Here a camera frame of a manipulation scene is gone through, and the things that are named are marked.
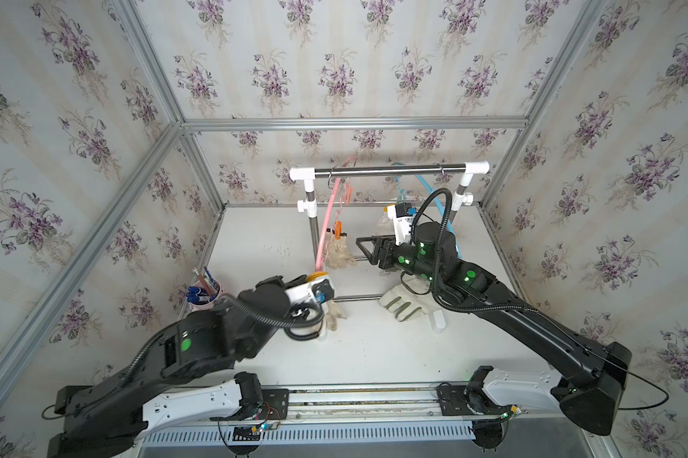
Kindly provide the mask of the orange clothes peg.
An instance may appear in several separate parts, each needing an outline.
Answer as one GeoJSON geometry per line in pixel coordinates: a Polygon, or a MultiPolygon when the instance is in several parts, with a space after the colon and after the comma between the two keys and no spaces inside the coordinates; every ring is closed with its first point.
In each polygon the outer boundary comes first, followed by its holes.
{"type": "Polygon", "coordinates": [[[336,223],[334,223],[334,238],[335,238],[336,240],[340,240],[342,234],[343,234],[343,225],[342,225],[342,222],[341,222],[341,221],[336,221],[336,223]]]}

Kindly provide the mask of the beige knit glove red cuff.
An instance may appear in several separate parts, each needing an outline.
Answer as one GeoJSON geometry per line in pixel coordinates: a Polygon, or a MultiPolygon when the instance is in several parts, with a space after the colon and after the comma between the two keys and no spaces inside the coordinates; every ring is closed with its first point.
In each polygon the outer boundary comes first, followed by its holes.
{"type": "Polygon", "coordinates": [[[347,320],[347,313],[334,300],[324,303],[323,308],[326,312],[325,322],[327,330],[330,332],[336,332],[339,322],[347,320]]]}

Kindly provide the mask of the pink wavy hanger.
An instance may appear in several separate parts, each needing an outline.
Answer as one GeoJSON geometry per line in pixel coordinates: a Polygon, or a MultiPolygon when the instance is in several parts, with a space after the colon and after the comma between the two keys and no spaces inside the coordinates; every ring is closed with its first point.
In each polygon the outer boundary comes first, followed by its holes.
{"type": "Polygon", "coordinates": [[[323,226],[321,228],[320,232],[320,238],[319,238],[319,244],[317,248],[317,254],[316,254],[316,270],[317,271],[323,271],[324,270],[324,253],[325,253],[325,244],[327,243],[327,230],[332,229],[332,233],[334,232],[334,223],[336,221],[339,221],[339,215],[341,213],[341,209],[343,208],[343,196],[344,196],[344,187],[345,183],[347,182],[347,179],[341,179],[341,177],[338,177],[334,181],[334,188],[332,188],[332,194],[330,195],[330,199],[327,205],[327,210],[325,213],[324,221],[323,221],[323,226]],[[337,210],[336,214],[334,215],[334,218],[332,218],[332,210],[334,209],[334,204],[337,202],[338,195],[339,195],[339,188],[343,189],[343,195],[339,199],[339,209],[337,210]]]}

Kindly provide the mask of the pink clothes peg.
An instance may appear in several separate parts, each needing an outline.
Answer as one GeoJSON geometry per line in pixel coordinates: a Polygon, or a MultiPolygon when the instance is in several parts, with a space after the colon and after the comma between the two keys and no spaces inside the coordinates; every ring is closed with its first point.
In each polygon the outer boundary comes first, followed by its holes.
{"type": "Polygon", "coordinates": [[[353,187],[351,183],[347,181],[344,187],[343,204],[350,204],[351,198],[353,197],[353,187]]]}

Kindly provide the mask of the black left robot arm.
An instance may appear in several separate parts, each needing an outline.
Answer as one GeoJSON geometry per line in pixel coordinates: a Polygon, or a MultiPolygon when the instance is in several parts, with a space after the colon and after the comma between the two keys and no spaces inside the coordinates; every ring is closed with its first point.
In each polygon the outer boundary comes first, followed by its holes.
{"type": "Polygon", "coordinates": [[[174,387],[255,358],[279,329],[322,324],[334,297],[328,275],[291,282],[272,277],[238,295],[221,293],[212,307],[192,312],[154,334],[130,364],[97,385],[67,385],[54,411],[63,430],[50,457],[113,457],[156,429],[210,417],[248,420],[265,404],[257,375],[187,393],[174,387]]]}

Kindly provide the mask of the white knit glove yellow cuff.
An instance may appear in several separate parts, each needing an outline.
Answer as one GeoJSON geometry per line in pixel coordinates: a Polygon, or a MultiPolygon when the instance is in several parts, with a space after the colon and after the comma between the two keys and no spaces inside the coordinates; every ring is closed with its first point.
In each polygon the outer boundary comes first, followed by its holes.
{"type": "Polygon", "coordinates": [[[397,245],[407,244],[412,240],[412,220],[416,208],[410,202],[399,202],[389,205],[384,216],[378,221],[376,234],[394,236],[397,245]]]}

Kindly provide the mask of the white glove with grey strap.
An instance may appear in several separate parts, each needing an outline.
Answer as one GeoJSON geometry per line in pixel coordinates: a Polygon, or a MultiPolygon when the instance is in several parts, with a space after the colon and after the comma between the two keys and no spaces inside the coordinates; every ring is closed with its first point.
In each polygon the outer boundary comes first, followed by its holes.
{"type": "Polygon", "coordinates": [[[439,310],[431,293],[426,293],[430,285],[419,278],[408,278],[384,293],[378,303],[392,314],[397,322],[404,323],[427,317],[439,310]]]}

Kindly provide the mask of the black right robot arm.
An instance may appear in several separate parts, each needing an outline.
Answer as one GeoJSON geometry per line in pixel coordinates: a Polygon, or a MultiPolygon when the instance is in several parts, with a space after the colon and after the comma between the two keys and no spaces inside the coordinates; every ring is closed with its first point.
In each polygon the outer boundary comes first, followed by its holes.
{"type": "Polygon", "coordinates": [[[356,244],[370,264],[427,282],[425,293],[438,306],[489,322],[549,364],[546,372],[519,375],[481,366],[465,389],[471,410],[486,415],[504,415],[509,406],[557,410],[585,431],[609,435],[633,375],[631,351],[564,326],[485,268],[461,259],[448,229],[452,205],[453,194],[446,188],[429,194],[416,212],[395,204],[406,234],[362,237],[356,244]]]}

